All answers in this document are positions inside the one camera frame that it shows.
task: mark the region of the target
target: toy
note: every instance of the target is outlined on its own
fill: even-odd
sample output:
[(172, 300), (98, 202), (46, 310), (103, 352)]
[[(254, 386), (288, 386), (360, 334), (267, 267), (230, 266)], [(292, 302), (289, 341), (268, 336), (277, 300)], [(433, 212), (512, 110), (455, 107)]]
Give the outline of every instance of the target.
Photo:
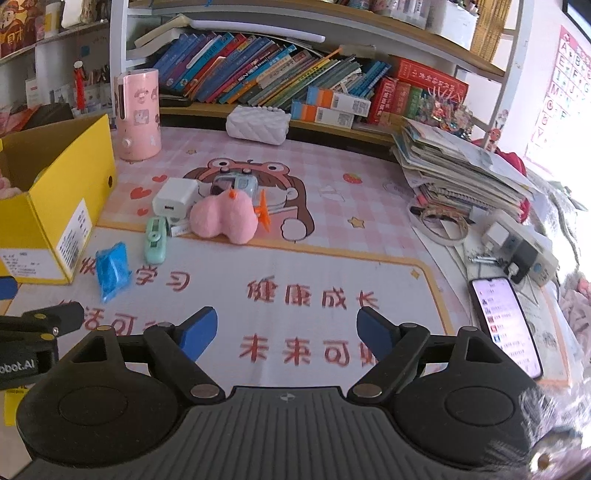
[(146, 225), (146, 239), (144, 244), (146, 262), (150, 265), (160, 265), (166, 258), (166, 218), (153, 217)]
[(12, 198), (21, 193), (21, 189), (11, 187), (10, 180), (6, 177), (2, 177), (2, 172), (0, 171), (0, 200)]
[(230, 171), (229, 168), (223, 167), (218, 176), (213, 179), (210, 193), (212, 195), (220, 195), (221, 192), (229, 189), (242, 190), (253, 199), (258, 190), (258, 180), (251, 173), (250, 168), (243, 168), (242, 173), (237, 171)]
[(100, 299), (106, 303), (115, 298), (131, 281), (127, 263), (127, 249), (123, 242), (96, 253), (96, 276), (100, 285)]
[(260, 207), (253, 207), (252, 199), (243, 190), (210, 195), (193, 207), (189, 222), (197, 236), (213, 238), (223, 233), (233, 244), (243, 245), (254, 237), (258, 222), (269, 231), (265, 190), (261, 191)]

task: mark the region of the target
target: stack of papers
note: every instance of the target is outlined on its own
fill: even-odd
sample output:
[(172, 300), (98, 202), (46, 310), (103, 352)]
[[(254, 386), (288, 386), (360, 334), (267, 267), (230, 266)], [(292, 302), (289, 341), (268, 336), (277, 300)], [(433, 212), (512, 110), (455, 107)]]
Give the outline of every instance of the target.
[(436, 127), (405, 120), (392, 152), (408, 184), (429, 203), (470, 215), (502, 209), (518, 220), (535, 186), (502, 157)]

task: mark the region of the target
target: white phone charger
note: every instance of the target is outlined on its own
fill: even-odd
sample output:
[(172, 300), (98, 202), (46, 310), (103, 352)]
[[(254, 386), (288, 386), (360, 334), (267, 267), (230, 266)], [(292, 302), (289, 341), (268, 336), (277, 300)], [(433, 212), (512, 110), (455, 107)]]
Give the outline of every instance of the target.
[(199, 182), (194, 179), (168, 179), (152, 200), (158, 216), (182, 220), (199, 198)]

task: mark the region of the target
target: red heart print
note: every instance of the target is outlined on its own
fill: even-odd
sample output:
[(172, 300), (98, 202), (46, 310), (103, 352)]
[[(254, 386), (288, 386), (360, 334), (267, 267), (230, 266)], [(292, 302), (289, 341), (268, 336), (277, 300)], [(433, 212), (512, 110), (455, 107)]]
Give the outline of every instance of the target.
[(136, 187), (133, 190), (131, 190), (129, 198), (131, 198), (132, 200), (138, 200), (147, 197), (151, 193), (152, 190), (144, 190), (142, 187)]

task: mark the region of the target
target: label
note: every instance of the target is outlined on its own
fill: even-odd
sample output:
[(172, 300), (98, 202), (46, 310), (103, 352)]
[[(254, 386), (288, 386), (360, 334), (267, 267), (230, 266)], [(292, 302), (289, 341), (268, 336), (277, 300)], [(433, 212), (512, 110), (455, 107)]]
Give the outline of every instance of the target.
[(69, 275), (72, 275), (78, 257), (92, 230), (92, 222), (84, 199), (80, 201), (57, 244), (57, 255)]
[(44, 248), (0, 248), (0, 260), (15, 278), (64, 278), (51, 251)]
[(26, 387), (9, 388), (4, 392), (4, 425), (14, 427), (17, 424), (17, 408), (29, 391)]

